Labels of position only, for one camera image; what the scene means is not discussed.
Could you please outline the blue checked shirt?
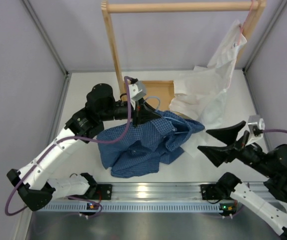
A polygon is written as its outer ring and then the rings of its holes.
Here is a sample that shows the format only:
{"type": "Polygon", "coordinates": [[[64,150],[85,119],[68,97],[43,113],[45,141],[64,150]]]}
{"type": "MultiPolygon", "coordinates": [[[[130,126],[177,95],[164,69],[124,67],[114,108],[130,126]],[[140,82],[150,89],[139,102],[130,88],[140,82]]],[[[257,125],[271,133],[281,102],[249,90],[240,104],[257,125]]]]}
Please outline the blue checked shirt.
{"type": "Polygon", "coordinates": [[[193,135],[205,129],[196,120],[184,119],[171,111],[158,111],[161,117],[147,123],[130,126],[118,142],[125,125],[101,132],[97,139],[100,159],[105,169],[116,178],[140,177],[157,173],[160,164],[171,164],[184,150],[182,145],[193,135]]]}

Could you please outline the blue wire hanger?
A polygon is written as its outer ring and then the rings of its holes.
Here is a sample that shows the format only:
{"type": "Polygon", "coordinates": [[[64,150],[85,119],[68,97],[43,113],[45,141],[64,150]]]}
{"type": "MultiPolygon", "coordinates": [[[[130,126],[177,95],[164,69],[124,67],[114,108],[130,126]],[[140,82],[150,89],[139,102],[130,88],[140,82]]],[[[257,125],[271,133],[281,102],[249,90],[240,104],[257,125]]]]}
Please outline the blue wire hanger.
{"type": "MultiPolygon", "coordinates": [[[[146,99],[144,99],[144,103],[146,103],[149,99],[156,99],[157,101],[158,101],[158,104],[157,104],[157,106],[155,107],[155,111],[157,111],[157,110],[159,110],[159,107],[160,107],[160,105],[161,105],[161,99],[159,98],[159,97],[157,97],[157,96],[148,96],[146,99]]],[[[170,120],[174,120],[174,121],[177,121],[176,119],[173,119],[173,118],[171,118],[171,117],[165,117],[166,119],[170,119],[170,120]]],[[[175,135],[178,135],[178,134],[187,134],[188,133],[188,131],[175,131],[175,135]]]]}

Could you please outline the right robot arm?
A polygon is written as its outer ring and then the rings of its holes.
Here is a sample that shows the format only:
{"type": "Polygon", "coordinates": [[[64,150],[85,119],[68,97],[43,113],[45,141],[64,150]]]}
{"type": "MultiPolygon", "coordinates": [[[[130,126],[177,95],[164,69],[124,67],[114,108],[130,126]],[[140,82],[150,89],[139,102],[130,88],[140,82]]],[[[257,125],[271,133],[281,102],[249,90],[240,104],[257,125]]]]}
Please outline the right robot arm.
{"type": "Polygon", "coordinates": [[[267,178],[263,184],[268,192],[284,207],[281,211],[248,188],[233,173],[226,172],[215,183],[203,185],[203,200],[235,200],[265,221],[282,240],[287,240],[287,144],[265,153],[256,143],[264,133],[264,120],[250,116],[248,121],[217,129],[207,134],[224,146],[199,146],[198,149],[216,166],[237,159],[267,178]]]}

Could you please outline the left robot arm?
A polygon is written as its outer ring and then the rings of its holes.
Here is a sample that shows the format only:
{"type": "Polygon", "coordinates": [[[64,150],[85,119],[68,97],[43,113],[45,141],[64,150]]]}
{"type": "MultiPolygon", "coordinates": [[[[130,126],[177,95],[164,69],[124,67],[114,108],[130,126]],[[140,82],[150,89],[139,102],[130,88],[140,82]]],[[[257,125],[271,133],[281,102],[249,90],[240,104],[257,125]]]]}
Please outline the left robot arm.
{"type": "Polygon", "coordinates": [[[7,178],[13,185],[11,192],[18,193],[25,206],[35,212],[51,201],[61,198],[91,200],[98,191],[98,184],[88,173],[63,179],[52,174],[79,148],[89,142],[97,143],[95,137],[104,130],[104,122],[126,120],[119,137],[105,140],[114,144],[122,140],[130,126],[138,126],[159,119],[160,114],[144,100],[145,85],[135,78],[126,78],[126,100],[116,101],[109,84],[99,83],[86,95],[85,106],[74,113],[58,136],[30,163],[20,169],[11,169],[7,178]]]}

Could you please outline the white shirt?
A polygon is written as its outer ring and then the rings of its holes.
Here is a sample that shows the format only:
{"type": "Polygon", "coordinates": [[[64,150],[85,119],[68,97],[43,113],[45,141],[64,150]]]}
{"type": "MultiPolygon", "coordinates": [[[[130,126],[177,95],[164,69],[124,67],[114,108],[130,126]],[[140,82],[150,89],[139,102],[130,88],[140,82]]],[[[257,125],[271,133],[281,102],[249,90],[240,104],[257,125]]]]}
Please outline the white shirt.
{"type": "Polygon", "coordinates": [[[202,123],[207,130],[223,124],[238,54],[247,43],[241,27],[239,20],[233,22],[206,67],[195,66],[174,79],[172,112],[202,123]]]}

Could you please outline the wooden clothes rack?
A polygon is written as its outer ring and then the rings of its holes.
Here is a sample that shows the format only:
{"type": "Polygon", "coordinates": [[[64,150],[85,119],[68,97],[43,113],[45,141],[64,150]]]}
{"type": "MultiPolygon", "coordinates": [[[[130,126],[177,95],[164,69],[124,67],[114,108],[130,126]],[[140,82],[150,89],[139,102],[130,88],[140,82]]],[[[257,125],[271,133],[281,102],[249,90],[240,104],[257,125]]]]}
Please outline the wooden clothes rack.
{"type": "MultiPolygon", "coordinates": [[[[266,7],[255,0],[246,38],[266,7]]],[[[205,67],[226,32],[244,23],[251,0],[104,0],[101,12],[119,90],[126,72],[190,70],[205,67]]]]}

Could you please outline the right aluminium frame post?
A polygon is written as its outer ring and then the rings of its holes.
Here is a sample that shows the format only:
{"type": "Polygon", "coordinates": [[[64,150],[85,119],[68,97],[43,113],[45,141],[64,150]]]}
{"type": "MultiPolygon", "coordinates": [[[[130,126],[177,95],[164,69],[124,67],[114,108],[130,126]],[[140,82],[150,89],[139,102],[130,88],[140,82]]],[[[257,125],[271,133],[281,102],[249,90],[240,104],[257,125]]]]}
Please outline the right aluminium frame post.
{"type": "Polygon", "coordinates": [[[287,8],[287,0],[281,0],[280,3],[277,5],[276,9],[274,10],[272,16],[270,17],[267,26],[264,29],[264,32],[261,34],[260,39],[257,45],[254,47],[253,52],[250,54],[249,58],[247,59],[245,66],[242,68],[244,74],[248,72],[251,65],[253,64],[255,58],[259,54],[260,50],[262,49],[264,43],[268,39],[270,33],[272,32],[273,28],[279,21],[279,18],[287,8]]]}

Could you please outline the aluminium frame post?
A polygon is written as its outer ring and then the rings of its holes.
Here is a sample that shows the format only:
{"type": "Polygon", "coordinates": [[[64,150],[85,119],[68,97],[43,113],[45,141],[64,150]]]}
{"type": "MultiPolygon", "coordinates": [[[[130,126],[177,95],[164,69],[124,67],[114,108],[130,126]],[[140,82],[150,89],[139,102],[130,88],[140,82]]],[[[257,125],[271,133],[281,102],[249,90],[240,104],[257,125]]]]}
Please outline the aluminium frame post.
{"type": "Polygon", "coordinates": [[[32,20],[33,24],[35,25],[37,31],[39,32],[41,38],[43,39],[47,49],[49,50],[53,60],[55,61],[56,65],[60,69],[60,72],[63,76],[63,84],[62,84],[62,92],[65,91],[68,84],[68,77],[69,71],[65,67],[58,51],[53,44],[49,34],[47,33],[46,28],[44,27],[40,17],[38,16],[36,10],[34,9],[30,0],[20,0],[20,3],[23,5],[24,9],[26,10],[27,14],[29,15],[30,19],[32,20]]]}
{"type": "Polygon", "coordinates": [[[287,8],[287,0],[281,0],[280,3],[277,5],[276,9],[274,10],[272,16],[270,17],[267,26],[264,29],[264,32],[261,34],[260,39],[257,45],[254,47],[253,52],[250,54],[249,58],[247,59],[245,66],[242,68],[244,74],[248,72],[251,65],[253,64],[255,58],[259,54],[260,50],[262,49],[264,43],[268,39],[270,33],[272,32],[273,28],[279,21],[279,18],[287,8]]]}

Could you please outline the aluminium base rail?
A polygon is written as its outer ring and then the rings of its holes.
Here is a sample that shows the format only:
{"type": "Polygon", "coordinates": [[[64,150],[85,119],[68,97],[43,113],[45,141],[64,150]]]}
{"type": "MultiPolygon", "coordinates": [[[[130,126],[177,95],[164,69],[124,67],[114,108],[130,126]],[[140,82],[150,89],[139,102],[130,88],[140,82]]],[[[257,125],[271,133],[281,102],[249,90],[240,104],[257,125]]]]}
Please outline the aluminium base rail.
{"type": "Polygon", "coordinates": [[[112,202],[200,202],[209,182],[111,182],[112,202]]]}

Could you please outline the left aluminium frame post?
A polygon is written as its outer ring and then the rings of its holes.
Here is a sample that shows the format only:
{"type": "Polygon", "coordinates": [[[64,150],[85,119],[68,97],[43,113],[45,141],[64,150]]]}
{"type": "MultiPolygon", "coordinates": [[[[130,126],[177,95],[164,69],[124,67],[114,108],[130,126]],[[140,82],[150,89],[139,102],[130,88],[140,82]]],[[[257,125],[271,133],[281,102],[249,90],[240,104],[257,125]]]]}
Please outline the left aluminium frame post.
{"type": "Polygon", "coordinates": [[[56,65],[60,69],[60,72],[63,76],[63,84],[62,84],[62,92],[65,91],[68,84],[68,77],[69,71],[65,67],[58,51],[53,44],[49,34],[47,33],[46,28],[44,27],[40,17],[38,16],[36,10],[34,9],[30,0],[20,0],[20,3],[23,5],[24,9],[26,10],[27,14],[29,15],[30,19],[32,20],[33,24],[35,25],[37,31],[39,32],[41,38],[43,39],[47,49],[49,50],[53,60],[55,61],[56,65]]]}

